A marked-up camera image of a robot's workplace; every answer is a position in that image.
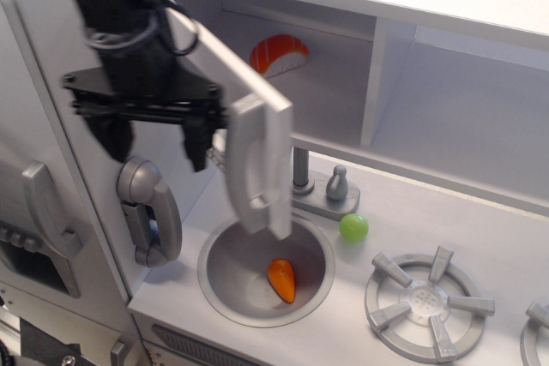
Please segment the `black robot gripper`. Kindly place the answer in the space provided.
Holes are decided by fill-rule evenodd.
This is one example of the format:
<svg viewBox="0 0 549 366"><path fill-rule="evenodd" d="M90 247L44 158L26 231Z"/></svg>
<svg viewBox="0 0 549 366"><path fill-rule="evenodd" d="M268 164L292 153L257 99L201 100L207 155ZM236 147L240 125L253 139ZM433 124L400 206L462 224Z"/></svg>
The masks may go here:
<svg viewBox="0 0 549 366"><path fill-rule="evenodd" d="M123 163L134 140L131 123L140 120L182 124L184 150L194 172L206 168L213 131L226 127L222 91L187 72L178 59L195 50L196 21L183 49L166 11L188 11L170 0L75 0L83 39L100 58L96 69L67 74L63 86L74 95L75 112L109 156Z"/></svg>

